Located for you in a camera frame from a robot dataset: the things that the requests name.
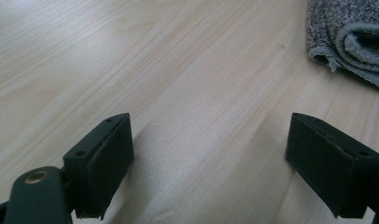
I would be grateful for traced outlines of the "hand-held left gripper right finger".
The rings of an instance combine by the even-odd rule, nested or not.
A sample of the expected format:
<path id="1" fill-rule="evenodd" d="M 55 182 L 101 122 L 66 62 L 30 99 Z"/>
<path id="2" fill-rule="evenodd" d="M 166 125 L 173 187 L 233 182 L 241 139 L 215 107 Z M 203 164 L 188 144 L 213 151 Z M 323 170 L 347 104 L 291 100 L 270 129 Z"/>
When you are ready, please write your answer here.
<path id="1" fill-rule="evenodd" d="M 294 113 L 286 160 L 335 217 L 379 218 L 379 153 L 308 115 Z"/>

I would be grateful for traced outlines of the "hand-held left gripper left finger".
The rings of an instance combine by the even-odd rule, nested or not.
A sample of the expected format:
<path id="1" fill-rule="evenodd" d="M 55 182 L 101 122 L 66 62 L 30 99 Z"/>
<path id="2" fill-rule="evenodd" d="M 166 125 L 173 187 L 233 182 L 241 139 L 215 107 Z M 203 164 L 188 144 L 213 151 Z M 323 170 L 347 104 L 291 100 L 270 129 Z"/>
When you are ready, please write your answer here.
<path id="1" fill-rule="evenodd" d="M 63 156 L 77 217 L 105 215 L 133 160 L 128 113 L 103 120 Z"/>

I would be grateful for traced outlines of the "gray cloth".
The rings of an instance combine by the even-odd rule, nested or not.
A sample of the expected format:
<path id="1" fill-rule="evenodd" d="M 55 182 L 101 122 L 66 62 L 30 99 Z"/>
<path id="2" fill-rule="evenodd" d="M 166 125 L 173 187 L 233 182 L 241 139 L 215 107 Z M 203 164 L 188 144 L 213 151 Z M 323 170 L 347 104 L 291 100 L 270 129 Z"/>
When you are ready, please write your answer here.
<path id="1" fill-rule="evenodd" d="M 311 60 L 379 87 L 379 0 L 309 0 L 306 30 Z"/>

